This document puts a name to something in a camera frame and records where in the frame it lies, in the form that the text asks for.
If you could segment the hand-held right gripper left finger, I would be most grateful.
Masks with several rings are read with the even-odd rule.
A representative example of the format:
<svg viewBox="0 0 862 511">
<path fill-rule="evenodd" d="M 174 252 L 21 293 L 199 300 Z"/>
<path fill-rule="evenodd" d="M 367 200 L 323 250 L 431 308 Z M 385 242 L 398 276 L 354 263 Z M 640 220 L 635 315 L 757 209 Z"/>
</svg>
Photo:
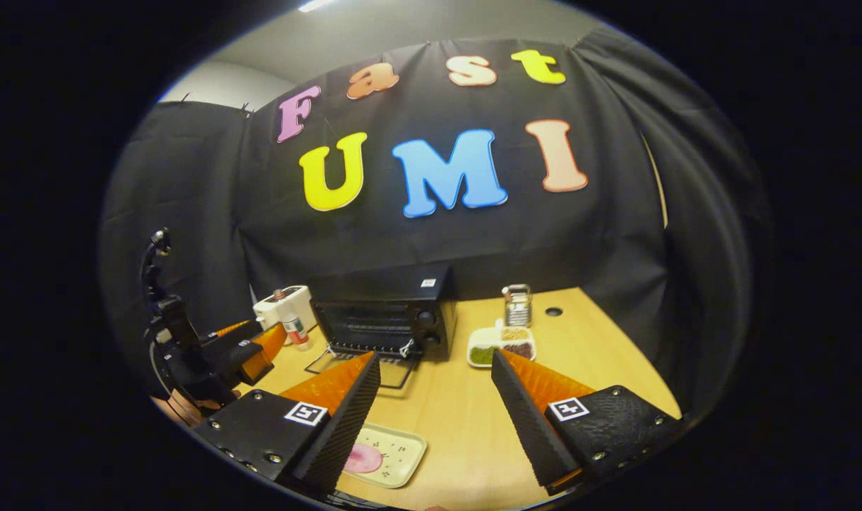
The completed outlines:
<svg viewBox="0 0 862 511">
<path fill-rule="evenodd" d="M 193 431 L 260 478 L 329 494 L 380 384 L 381 356 L 369 351 L 282 392 L 253 389 Z"/>
</svg>

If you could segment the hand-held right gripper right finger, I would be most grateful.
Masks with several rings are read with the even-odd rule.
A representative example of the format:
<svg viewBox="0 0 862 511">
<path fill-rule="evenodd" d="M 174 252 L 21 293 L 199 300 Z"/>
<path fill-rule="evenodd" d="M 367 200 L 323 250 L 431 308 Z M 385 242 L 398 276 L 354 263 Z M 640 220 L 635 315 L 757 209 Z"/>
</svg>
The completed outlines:
<svg viewBox="0 0 862 511">
<path fill-rule="evenodd" d="M 490 377 L 549 495 L 615 480 L 683 433 L 681 419 L 626 386 L 595 390 L 503 348 Z"/>
</svg>

